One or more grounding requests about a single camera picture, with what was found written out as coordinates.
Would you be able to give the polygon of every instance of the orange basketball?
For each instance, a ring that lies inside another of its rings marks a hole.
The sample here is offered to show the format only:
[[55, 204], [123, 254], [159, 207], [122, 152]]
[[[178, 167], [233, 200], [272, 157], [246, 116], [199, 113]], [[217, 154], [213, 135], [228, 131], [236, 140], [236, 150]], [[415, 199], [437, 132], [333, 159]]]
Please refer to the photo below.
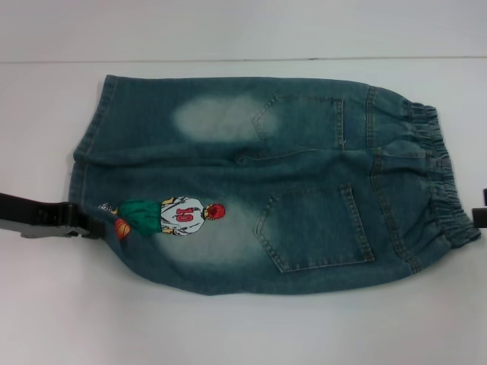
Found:
[[123, 219], [117, 219], [115, 221], [115, 231], [116, 236], [119, 237], [119, 240], [123, 240], [127, 234], [129, 234], [130, 226]]

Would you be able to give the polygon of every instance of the white backdrop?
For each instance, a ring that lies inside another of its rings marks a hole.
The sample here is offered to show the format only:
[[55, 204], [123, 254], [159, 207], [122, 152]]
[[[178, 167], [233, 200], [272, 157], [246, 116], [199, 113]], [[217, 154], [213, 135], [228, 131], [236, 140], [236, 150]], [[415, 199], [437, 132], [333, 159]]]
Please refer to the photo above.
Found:
[[0, 61], [486, 56], [484, 0], [1, 0]]
[[[0, 59], [487, 53], [487, 29], [476, 11], [484, 6], [481, 2], [460, 7], [452, 0], [441, 10], [433, 2], [414, 8], [414, 4], [392, 6], [378, 0], [368, 2], [367, 8], [345, 2], [349, 8], [341, 5], [342, 13], [334, 16], [324, 10], [335, 5], [322, 2], [315, 2], [315, 8], [271, 1], [206, 3], [213, 7], [200, 2], [188, 6], [125, 1], [114, 11], [114, 3], [108, 1], [42, 0], [23, 8], [13, 0], [0, 1]], [[260, 8], [252, 16], [244, 11], [251, 4]], [[149, 5], [158, 11], [151, 11]], [[161, 11], [165, 7], [173, 12], [165, 14]], [[314, 9], [322, 11], [317, 14]], [[359, 22], [348, 28], [344, 13], [355, 14]], [[392, 27], [391, 14], [398, 28], [380, 29], [385, 24]], [[160, 24], [145, 21], [157, 15]], [[293, 27], [285, 26], [290, 20]], [[124, 30], [120, 22], [130, 29]], [[245, 27], [248, 22], [253, 26]], [[433, 31], [427, 33], [422, 27]], [[172, 36], [162, 34], [154, 46], [158, 37], [151, 29], [156, 28], [159, 35], [164, 30]], [[406, 28], [418, 33], [409, 36]], [[240, 37], [236, 30], [242, 31]], [[305, 33], [310, 35], [309, 42], [301, 42]], [[118, 40], [124, 37], [126, 47]], [[375, 47], [359, 42], [365, 39]], [[483, 204], [486, 59], [3, 63], [0, 192], [52, 202], [67, 199], [71, 153], [90, 122], [108, 73], [143, 78], [337, 78], [387, 87], [438, 108], [465, 209], [470, 212]], [[379, 287], [296, 297], [203, 297], [136, 277], [102, 241], [26, 240], [0, 231], [0, 363], [484, 364], [486, 257], [482, 239], [415, 277]]]

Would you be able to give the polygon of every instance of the white jersey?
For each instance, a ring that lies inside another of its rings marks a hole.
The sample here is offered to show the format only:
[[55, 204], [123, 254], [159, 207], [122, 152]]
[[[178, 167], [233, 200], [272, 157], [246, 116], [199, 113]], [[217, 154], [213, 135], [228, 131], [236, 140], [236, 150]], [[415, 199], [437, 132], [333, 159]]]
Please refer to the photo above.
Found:
[[161, 206], [162, 229], [174, 230], [177, 236], [195, 233], [205, 222], [205, 209], [198, 199], [180, 196]]

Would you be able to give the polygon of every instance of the blue denim fabric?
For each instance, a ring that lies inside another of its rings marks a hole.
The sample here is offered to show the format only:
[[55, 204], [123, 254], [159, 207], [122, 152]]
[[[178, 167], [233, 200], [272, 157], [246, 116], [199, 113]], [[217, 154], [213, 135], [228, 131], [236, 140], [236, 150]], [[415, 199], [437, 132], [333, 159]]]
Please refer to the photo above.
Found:
[[135, 273], [201, 294], [382, 284], [480, 236], [435, 108], [347, 81], [108, 76], [69, 198]]

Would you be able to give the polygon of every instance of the basketball player figure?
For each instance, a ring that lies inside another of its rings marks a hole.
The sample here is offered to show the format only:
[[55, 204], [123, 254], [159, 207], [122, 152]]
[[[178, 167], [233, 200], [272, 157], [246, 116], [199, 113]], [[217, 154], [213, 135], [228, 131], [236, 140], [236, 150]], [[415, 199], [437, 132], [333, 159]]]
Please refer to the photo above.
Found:
[[120, 218], [116, 222], [116, 232], [123, 239], [131, 228], [141, 236], [167, 233], [186, 236], [197, 232], [206, 220], [215, 221], [225, 216], [225, 207], [210, 204], [203, 207], [198, 199], [180, 196], [163, 202], [150, 200], [125, 200], [112, 210], [108, 203], [99, 207], [111, 211]]

